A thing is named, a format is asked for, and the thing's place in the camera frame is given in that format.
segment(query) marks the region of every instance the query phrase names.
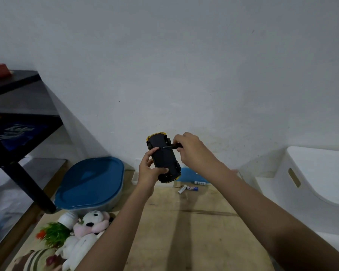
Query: toy car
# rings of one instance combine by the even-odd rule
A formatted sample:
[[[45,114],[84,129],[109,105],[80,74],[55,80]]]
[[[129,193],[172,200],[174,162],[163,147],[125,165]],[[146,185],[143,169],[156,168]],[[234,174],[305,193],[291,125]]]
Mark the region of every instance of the toy car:
[[[164,132],[159,132],[148,136],[147,138],[148,149],[154,147],[159,149],[152,154],[152,159],[155,167],[165,167],[169,171],[166,174],[160,174],[158,180],[163,183],[175,181],[181,175],[181,166],[176,160],[173,150],[163,149],[165,146],[171,146],[171,140]]]

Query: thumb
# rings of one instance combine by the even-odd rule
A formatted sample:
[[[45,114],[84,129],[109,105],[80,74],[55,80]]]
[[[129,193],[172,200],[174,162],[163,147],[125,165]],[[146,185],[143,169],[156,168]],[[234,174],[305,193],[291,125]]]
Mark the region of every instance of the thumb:
[[[164,168],[164,167],[156,167],[156,168],[153,168],[153,170],[156,172],[156,174],[166,174],[169,169],[168,168]]]

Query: screwdriver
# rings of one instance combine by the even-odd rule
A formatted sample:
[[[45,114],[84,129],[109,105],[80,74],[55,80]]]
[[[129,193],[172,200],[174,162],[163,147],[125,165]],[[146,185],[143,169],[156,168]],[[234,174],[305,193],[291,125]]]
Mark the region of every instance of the screwdriver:
[[[173,143],[169,146],[164,146],[163,149],[177,149],[179,147],[183,148],[183,146],[180,143]]]

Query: red flower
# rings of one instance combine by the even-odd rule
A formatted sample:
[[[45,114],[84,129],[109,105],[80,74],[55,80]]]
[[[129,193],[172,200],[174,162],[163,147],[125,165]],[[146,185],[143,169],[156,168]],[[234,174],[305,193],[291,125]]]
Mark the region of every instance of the red flower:
[[[42,240],[46,235],[46,232],[44,230],[40,230],[39,233],[36,234],[36,238]]]

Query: person's left arm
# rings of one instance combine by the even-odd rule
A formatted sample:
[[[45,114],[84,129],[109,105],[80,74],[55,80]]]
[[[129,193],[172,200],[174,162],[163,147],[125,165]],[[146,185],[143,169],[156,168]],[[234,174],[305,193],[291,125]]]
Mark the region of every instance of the person's left arm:
[[[148,198],[153,194],[158,175],[168,168],[149,168],[149,157],[158,150],[149,150],[140,163],[138,183],[109,228],[88,251],[76,271],[123,270],[137,232],[140,217]]]

